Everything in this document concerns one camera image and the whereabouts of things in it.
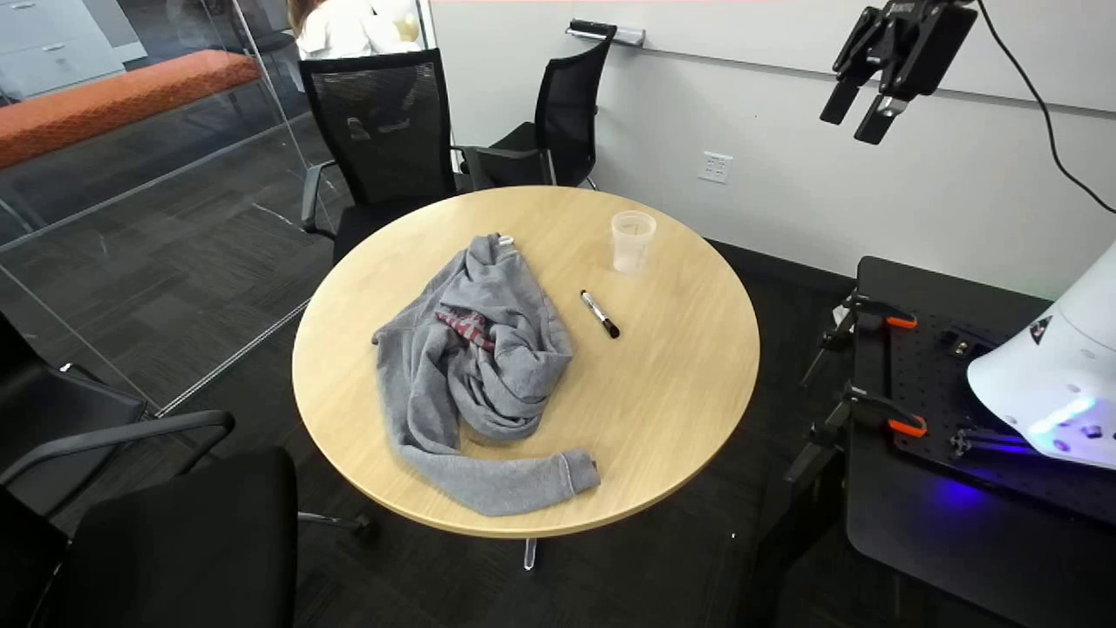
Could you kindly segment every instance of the floor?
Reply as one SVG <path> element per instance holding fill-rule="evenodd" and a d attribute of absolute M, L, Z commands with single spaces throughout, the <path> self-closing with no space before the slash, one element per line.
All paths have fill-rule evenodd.
<path fill-rule="evenodd" d="M 322 138 L 295 128 L 314 156 Z M 802 388 L 827 310 L 849 279 L 724 246 L 752 296 L 765 362 L 729 447 L 672 498 L 617 528 L 545 542 L 542 570 L 520 544 L 450 537 L 355 497 L 299 428 L 290 342 L 299 303 L 329 271 L 329 243 L 292 227 L 299 163 L 271 128 L 194 162 L 173 177 L 0 246 L 5 310 L 48 359 L 79 359 L 154 407 L 230 407 L 219 455 L 286 447 L 299 506 L 369 519 L 358 533 L 299 528 L 299 628 L 729 628 L 762 531 L 780 514 L 780 471 L 830 407 L 849 359 Z M 180 442 L 125 451 L 83 502 L 165 479 Z M 850 554 L 835 531 L 791 572 L 780 628 L 937 628 L 1001 620 Z"/>

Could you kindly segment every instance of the table top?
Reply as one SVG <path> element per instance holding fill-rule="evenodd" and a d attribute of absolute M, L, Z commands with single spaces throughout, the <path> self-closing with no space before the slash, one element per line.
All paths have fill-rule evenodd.
<path fill-rule="evenodd" d="M 658 219 L 638 271 L 612 269 L 612 217 Z M 450 502 L 393 459 L 385 437 L 372 333 L 473 236 L 517 236 L 572 336 L 572 362 L 542 428 L 512 447 L 465 441 L 467 456 L 520 459 L 591 451 L 601 484 L 520 515 Z M 612 340 L 578 300 L 591 290 L 622 324 Z M 756 384 L 756 313 L 724 258 L 689 227 L 642 203 L 585 190 L 497 190 L 407 212 L 348 250 L 307 303 L 292 391 L 322 455 L 380 506 L 467 537 L 592 531 L 678 493 L 731 437 Z"/>
<path fill-rule="evenodd" d="M 858 290 L 988 336 L 1013 336 L 1045 306 L 881 258 L 860 262 Z M 881 391 L 881 340 L 858 336 L 853 384 Z M 867 428 L 850 434 L 844 487 L 849 542 L 860 554 L 1018 623 L 1114 623 L 1116 531 L 946 476 Z"/>

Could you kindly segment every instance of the round wooden table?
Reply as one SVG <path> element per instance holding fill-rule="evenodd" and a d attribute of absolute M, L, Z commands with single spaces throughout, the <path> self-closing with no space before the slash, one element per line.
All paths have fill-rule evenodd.
<path fill-rule="evenodd" d="M 612 269 L 612 217 L 658 219 L 646 269 Z M 585 447 L 601 487 L 572 502 L 481 515 L 393 459 L 372 333 L 479 234 L 517 236 L 572 336 L 572 365 L 542 428 L 512 447 L 465 442 L 467 456 L 549 456 Z M 612 340 L 578 290 L 622 324 Z M 678 493 L 731 437 L 756 384 L 752 303 L 723 255 L 683 222 L 622 194 L 497 190 L 407 212 L 348 250 L 307 303 L 292 344 L 292 391 L 312 441 L 369 498 L 467 537 L 558 537 L 624 519 Z"/>

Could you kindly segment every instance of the white wall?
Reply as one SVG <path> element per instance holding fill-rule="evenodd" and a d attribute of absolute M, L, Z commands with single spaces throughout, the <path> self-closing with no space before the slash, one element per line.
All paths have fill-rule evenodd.
<path fill-rule="evenodd" d="M 585 6 L 431 5 L 456 144 L 487 144 L 531 120 L 545 59 L 585 44 L 564 36 Z M 1056 296 L 1116 236 L 1116 217 L 1055 171 L 1036 107 L 936 94 L 915 101 L 881 146 L 866 146 L 850 133 L 873 94 L 844 127 L 822 127 L 830 88 L 617 44 L 601 89 L 596 186 L 714 241 L 842 276 L 853 276 L 860 255 L 887 255 L 1038 296 Z M 1116 115 L 1056 113 L 1056 133 L 1063 162 L 1114 206 Z M 731 155 L 724 186 L 696 177 L 700 151 Z"/>

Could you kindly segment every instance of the wall outlet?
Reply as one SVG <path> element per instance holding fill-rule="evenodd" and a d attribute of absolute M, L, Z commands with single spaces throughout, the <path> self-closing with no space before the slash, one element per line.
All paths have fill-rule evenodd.
<path fill-rule="evenodd" d="M 729 167 L 731 167 L 731 155 L 700 151 L 696 177 L 724 186 L 729 183 Z"/>

